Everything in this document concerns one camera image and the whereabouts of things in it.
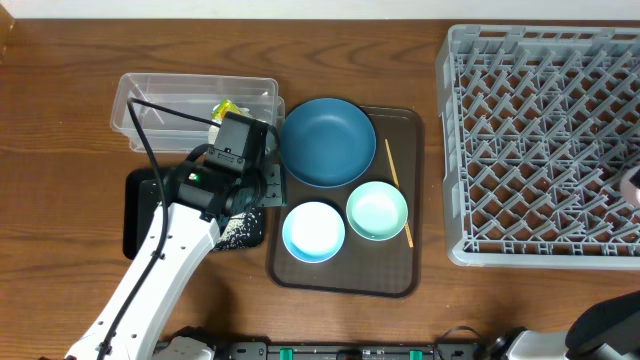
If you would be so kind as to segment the small pink bowl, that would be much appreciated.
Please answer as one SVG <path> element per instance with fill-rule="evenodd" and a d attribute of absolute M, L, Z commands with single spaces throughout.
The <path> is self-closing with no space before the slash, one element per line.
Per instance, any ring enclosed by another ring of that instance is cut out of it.
<path fill-rule="evenodd" d="M 619 184 L 623 199 L 638 208 L 640 205 L 639 167 L 635 166 L 625 172 Z"/>

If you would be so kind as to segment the light blue bowl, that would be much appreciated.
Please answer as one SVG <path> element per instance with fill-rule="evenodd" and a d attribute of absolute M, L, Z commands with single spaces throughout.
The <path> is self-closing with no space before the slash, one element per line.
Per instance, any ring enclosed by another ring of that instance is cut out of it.
<path fill-rule="evenodd" d="M 339 212 L 323 202 L 305 202 L 291 210 L 282 226 L 287 251 L 297 260 L 316 264 L 341 249 L 346 228 Z"/>

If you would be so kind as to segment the white rice pile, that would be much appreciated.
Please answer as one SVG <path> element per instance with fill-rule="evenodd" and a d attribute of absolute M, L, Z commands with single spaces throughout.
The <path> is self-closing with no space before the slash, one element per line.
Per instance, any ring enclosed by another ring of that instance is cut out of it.
<path fill-rule="evenodd" d="M 224 227 L 215 251 L 257 247 L 264 241 L 264 212 L 254 208 L 231 217 Z"/>

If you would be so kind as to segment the yellow green snack wrapper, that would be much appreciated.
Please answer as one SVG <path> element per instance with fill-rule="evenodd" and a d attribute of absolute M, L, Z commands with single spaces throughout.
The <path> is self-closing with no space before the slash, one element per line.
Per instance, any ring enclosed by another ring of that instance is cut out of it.
<path fill-rule="evenodd" d="M 247 109 L 237 106 L 229 99 L 224 99 L 221 103 L 213 108 L 212 120 L 214 122 L 222 122 L 227 112 L 233 112 L 240 115 L 248 114 Z"/>

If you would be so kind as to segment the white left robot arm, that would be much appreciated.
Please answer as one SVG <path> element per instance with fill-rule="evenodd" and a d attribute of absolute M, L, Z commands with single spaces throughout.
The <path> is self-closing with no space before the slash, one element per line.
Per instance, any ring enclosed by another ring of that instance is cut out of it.
<path fill-rule="evenodd" d="M 152 168 L 160 202 L 142 246 L 67 358 L 151 358 L 186 284 L 219 243 L 225 221 L 281 205 L 277 153 L 265 149 L 277 129 L 233 112 L 218 127 L 214 143 L 194 148 L 171 171 Z"/>

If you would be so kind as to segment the mint green bowl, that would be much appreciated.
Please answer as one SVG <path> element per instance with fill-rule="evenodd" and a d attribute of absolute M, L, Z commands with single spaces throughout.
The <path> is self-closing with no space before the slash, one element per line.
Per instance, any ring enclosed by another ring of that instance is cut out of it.
<path fill-rule="evenodd" d="M 349 195 L 346 217 L 361 237 L 381 242 L 404 230 L 409 208 L 403 194 L 387 182 L 371 181 L 358 186 Z"/>

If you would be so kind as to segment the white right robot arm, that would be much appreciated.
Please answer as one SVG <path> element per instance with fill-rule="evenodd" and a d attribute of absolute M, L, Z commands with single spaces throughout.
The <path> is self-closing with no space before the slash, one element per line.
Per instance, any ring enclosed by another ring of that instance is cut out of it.
<path fill-rule="evenodd" d="M 639 360 L 639 293 L 597 303 L 567 331 L 524 327 L 498 337 L 477 359 Z"/>

